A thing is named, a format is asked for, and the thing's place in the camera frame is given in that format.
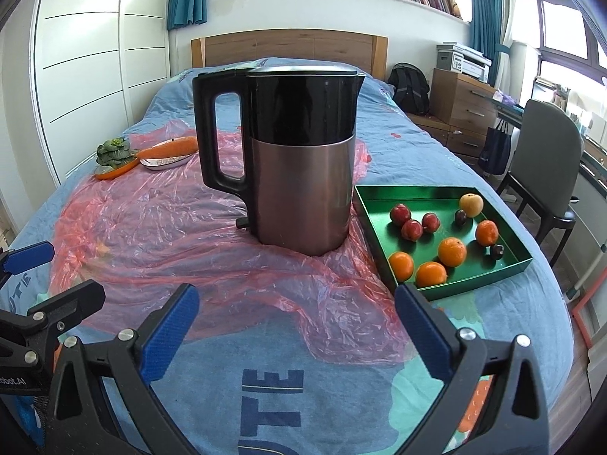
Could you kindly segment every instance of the metal screw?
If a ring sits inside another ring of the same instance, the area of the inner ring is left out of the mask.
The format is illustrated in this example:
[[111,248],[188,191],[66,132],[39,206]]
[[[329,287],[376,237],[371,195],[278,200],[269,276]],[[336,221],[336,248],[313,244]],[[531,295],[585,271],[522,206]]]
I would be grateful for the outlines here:
[[34,351],[27,351],[23,359],[27,364],[36,364],[38,362],[38,355]]
[[464,340],[474,340],[476,339],[476,332],[471,328],[462,328],[459,331],[459,336]]
[[517,344],[521,347],[529,347],[531,345],[531,339],[523,334],[517,336]]
[[75,336],[69,336],[67,339],[65,339],[63,345],[65,345],[67,348],[70,348],[74,347],[77,343],[78,339]]
[[125,328],[124,330],[119,331],[118,339],[126,342],[127,340],[131,340],[135,336],[135,333],[130,328]]

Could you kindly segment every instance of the blue bedsheet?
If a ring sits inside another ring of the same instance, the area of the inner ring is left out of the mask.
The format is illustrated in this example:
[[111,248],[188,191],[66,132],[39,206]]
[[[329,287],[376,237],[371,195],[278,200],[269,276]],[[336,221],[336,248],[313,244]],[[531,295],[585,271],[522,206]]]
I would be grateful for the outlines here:
[[[144,119],[126,133],[149,132],[178,118],[193,127],[191,80],[198,72],[186,71],[163,86]],[[527,334],[552,406],[572,364],[573,339],[566,306],[546,259],[495,192],[418,129],[390,99],[389,90],[367,77],[360,92],[357,136],[372,157],[362,183],[475,186],[499,210],[533,262],[512,278],[433,304],[442,307],[457,327],[470,326],[489,339],[510,341],[519,333]],[[219,97],[218,128],[233,130],[239,124],[237,97]],[[69,177],[32,217],[13,247],[52,241],[54,223],[69,194],[93,166],[90,161]],[[14,276],[0,292],[0,306],[25,314],[35,301],[44,299],[48,285],[49,265]],[[86,327],[71,334],[85,342],[109,338]],[[266,372],[278,373],[281,382],[272,375],[264,377]],[[300,455],[392,454],[440,387],[419,357],[381,367],[318,361],[288,315],[239,333],[182,345],[165,378],[154,383],[169,414],[202,453],[239,455],[268,450]],[[142,447],[119,396],[109,389],[126,434]],[[263,420],[262,411],[278,415]],[[456,436],[453,443],[461,438]]]

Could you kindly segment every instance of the plastic sheet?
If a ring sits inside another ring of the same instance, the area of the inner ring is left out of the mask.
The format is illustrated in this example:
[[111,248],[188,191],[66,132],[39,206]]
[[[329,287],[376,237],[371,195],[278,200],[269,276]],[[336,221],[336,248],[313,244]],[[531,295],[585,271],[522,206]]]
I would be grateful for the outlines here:
[[[145,148],[183,135],[195,131],[170,121],[130,140]],[[222,170],[242,175],[240,133],[218,132],[218,144]],[[369,161],[357,141],[355,181]],[[96,279],[107,299],[86,324],[117,333],[138,326],[190,282],[201,308],[188,339],[233,333],[282,311],[293,315],[316,358],[345,364],[406,359],[409,337],[355,217],[339,249],[309,257],[236,229],[243,215],[239,198],[204,185],[198,156],[166,171],[138,166],[114,180],[88,177],[57,220],[50,292]]]

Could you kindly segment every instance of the white plate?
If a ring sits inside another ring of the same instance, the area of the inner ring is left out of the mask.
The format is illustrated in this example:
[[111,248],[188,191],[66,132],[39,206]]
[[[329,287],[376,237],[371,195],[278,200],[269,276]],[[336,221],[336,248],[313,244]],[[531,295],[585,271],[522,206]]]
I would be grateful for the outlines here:
[[166,159],[142,159],[141,163],[142,166],[152,171],[162,171],[186,164],[192,156],[193,154],[189,156],[168,157]]

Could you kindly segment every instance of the bed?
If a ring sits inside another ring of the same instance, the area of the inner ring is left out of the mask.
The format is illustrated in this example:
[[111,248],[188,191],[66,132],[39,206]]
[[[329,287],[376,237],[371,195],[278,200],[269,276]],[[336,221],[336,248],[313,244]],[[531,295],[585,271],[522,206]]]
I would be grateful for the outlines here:
[[[523,273],[433,306],[443,309],[456,327],[471,327],[488,339],[510,341],[517,334],[528,335],[551,407],[565,385],[573,350],[571,322],[556,279],[531,235],[489,185],[418,129],[391,100],[390,86],[381,81],[387,45],[381,36],[309,30],[195,40],[192,63],[206,68],[188,69],[169,81],[143,120],[125,133],[149,133],[171,120],[193,127],[191,80],[218,66],[265,56],[277,56],[271,58],[276,63],[308,59],[358,66],[367,77],[359,96],[357,137],[368,152],[366,175],[359,183],[474,186],[532,253],[533,261]],[[236,96],[220,97],[217,118],[220,129],[237,132]],[[66,202],[93,169],[94,161],[78,168],[32,217],[13,247],[53,241]],[[102,276],[96,277],[103,283]],[[14,276],[0,293],[0,306],[25,314],[47,297],[49,284],[50,265]],[[109,295],[108,301],[119,309],[120,297]],[[112,336],[91,326],[80,326],[72,334],[85,342]],[[441,382],[429,377],[410,349],[400,363],[340,364],[313,357],[287,312],[236,333],[185,342],[165,378],[154,383],[169,414],[200,453],[241,455],[393,454],[440,388]],[[143,448],[115,388],[108,384],[108,389],[126,436]],[[275,415],[268,420],[263,412]],[[451,446],[464,437],[456,433]]]

